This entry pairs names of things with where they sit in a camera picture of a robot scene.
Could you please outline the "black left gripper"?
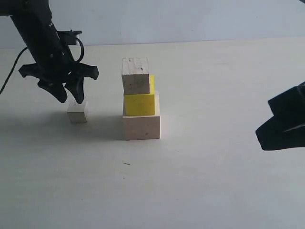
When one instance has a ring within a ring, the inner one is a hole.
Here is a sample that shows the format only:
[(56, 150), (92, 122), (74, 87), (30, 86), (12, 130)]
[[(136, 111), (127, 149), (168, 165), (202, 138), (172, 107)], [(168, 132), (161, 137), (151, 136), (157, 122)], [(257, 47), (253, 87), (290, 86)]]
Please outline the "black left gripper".
[(37, 85), (53, 95), (60, 103), (65, 103), (70, 91), (75, 101), (82, 104), (84, 100), (84, 78), (96, 80), (99, 70), (74, 60), (69, 48), (31, 47), (35, 63), (25, 64), (19, 72), (22, 77), (33, 76), (40, 79)]

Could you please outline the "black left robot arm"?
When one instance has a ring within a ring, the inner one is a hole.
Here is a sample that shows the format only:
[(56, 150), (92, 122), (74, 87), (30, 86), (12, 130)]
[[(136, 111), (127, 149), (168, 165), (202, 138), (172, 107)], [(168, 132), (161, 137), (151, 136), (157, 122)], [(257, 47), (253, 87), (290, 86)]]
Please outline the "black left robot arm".
[(25, 64), (19, 72), (23, 78), (37, 78), (38, 86), (52, 94), (59, 102), (67, 100), (69, 91), (75, 101), (84, 100), (84, 78), (96, 80), (96, 66), (81, 63), (84, 46), (77, 60), (74, 59), (66, 38), (80, 39), (73, 31), (58, 31), (52, 22), (52, 13), (47, 0), (2, 0), (0, 14), (9, 16), (26, 44), (35, 63)]

